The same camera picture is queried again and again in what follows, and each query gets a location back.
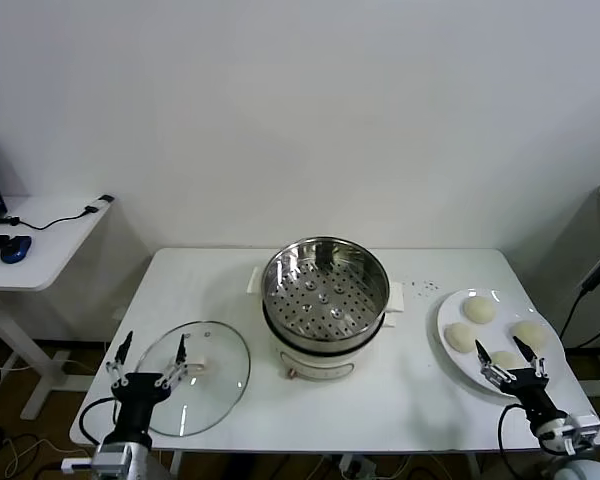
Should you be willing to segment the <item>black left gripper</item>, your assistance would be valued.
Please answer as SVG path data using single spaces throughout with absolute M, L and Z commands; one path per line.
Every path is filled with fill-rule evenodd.
M 155 406 L 166 401 L 187 373 L 185 335 L 180 337 L 175 363 L 163 374 L 129 373 L 124 364 L 131 347 L 133 331 L 118 346 L 114 359 L 105 364 L 112 393 L 120 403 L 112 441 L 151 441 L 148 434 Z

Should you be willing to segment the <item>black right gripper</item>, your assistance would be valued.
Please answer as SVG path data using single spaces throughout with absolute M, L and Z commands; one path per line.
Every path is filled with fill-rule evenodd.
M 479 340 L 475 340 L 481 374 L 505 394 L 516 397 L 525 410 L 530 430 L 535 433 L 551 421 L 565 419 L 567 413 L 559 410 L 546 392 L 548 374 L 545 359 L 518 336 L 513 336 L 526 364 L 524 367 L 506 371 L 493 363 L 491 356 Z

